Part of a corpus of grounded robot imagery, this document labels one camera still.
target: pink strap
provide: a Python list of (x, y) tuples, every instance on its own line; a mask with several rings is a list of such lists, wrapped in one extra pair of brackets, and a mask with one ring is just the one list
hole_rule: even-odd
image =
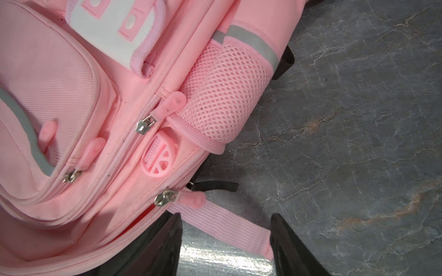
[(181, 218), (185, 222), (220, 241), (273, 260), (270, 230), (253, 224), (208, 200), (199, 209), (171, 203), (167, 210), (173, 214), (181, 213)]

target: black plastic piece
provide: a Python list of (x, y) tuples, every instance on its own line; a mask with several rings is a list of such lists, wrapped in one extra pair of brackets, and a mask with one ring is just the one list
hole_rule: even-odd
[(179, 213), (174, 214), (122, 276), (175, 276), (183, 235)]
[(324, 0), (310, 0), (307, 3), (305, 3), (304, 9), (311, 8), (313, 6), (316, 6), (317, 4), (320, 4), (324, 2)]
[(227, 181), (204, 181), (198, 183), (188, 183), (186, 187), (192, 191), (211, 191), (211, 190), (225, 190), (236, 192), (238, 190), (238, 183)]
[(280, 214), (272, 215), (270, 230), (278, 276), (331, 276)]
[(278, 67), (273, 74), (272, 80), (279, 79), (290, 67), (295, 64), (295, 56), (292, 53), (292, 50), (287, 46), (282, 54), (281, 60), (279, 61)]

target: gray reflective trim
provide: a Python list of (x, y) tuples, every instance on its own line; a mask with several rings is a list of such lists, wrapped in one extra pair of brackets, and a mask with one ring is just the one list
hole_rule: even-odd
[(30, 151), (32, 154), (32, 157), (42, 170), (42, 172), (50, 176), (55, 169), (54, 166), (52, 166), (46, 157), (42, 154), (40, 149), (38, 148), (38, 138), (37, 134), (35, 134), (35, 130), (30, 124), (30, 121), (28, 117), (26, 116), (26, 113), (24, 110), (18, 105), (18, 103), (2, 88), (0, 88), (0, 99), (6, 103), (7, 106), (11, 109), (11, 111), (15, 114), (17, 119), (20, 121), (20, 124), (22, 125), (22, 128), (26, 132), (30, 144)]
[(222, 45), (222, 42), (224, 41), (224, 37), (225, 37), (225, 33), (221, 32), (220, 30), (216, 30), (212, 35), (212, 39), (214, 41), (217, 41), (221, 45)]
[(244, 28), (235, 25), (230, 25), (229, 29), (227, 30), (227, 35), (253, 47), (261, 54), (261, 56), (270, 62), (273, 67), (273, 72), (275, 72), (279, 64), (278, 56), (262, 38)]

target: stone surface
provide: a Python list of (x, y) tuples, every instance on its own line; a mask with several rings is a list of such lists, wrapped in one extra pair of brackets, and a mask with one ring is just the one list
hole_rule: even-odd
[[(304, 12), (295, 65), (200, 180), (269, 227), (280, 213), (332, 275), (442, 275), (442, 3), (325, 0)], [(185, 225), (178, 275), (275, 275)]]

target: front pocket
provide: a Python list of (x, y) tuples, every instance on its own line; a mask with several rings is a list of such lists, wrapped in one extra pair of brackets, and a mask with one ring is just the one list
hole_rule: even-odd
[[(63, 174), (98, 136), (116, 95), (84, 47), (46, 17), (2, 1), (0, 21), (0, 194), (28, 205), (64, 190)], [(57, 131), (41, 153), (35, 139), (47, 121)]]

